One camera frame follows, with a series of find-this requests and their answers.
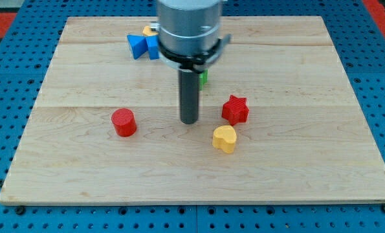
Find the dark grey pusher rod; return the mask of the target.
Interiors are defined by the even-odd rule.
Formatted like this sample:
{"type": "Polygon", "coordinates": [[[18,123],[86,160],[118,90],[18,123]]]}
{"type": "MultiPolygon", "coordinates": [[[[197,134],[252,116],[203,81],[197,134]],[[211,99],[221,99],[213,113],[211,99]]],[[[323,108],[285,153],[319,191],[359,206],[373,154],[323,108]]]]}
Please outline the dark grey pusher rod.
{"type": "Polygon", "coordinates": [[[194,124],[199,118],[199,75],[179,71],[179,109],[184,124],[194,124]]]}

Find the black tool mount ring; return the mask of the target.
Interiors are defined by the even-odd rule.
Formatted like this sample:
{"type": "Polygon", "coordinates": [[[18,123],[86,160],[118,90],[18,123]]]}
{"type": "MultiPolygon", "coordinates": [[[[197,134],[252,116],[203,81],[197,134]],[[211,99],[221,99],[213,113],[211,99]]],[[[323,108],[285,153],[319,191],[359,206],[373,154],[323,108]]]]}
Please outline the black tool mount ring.
{"type": "Polygon", "coordinates": [[[224,48],[230,43],[231,34],[218,38],[215,45],[198,55],[186,56],[169,51],[158,39],[159,56],[163,63],[182,72],[202,73],[208,70],[222,56],[224,48]]]}

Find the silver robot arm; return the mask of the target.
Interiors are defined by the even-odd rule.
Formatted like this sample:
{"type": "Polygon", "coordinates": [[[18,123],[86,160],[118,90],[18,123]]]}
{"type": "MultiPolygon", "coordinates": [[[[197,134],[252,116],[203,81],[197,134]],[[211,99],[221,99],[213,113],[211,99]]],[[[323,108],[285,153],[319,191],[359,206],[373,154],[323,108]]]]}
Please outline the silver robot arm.
{"type": "Polygon", "coordinates": [[[179,115],[184,124],[199,118],[200,75],[221,57],[231,35],[219,37],[222,0],[158,0],[159,56],[178,72],[179,115]]]}

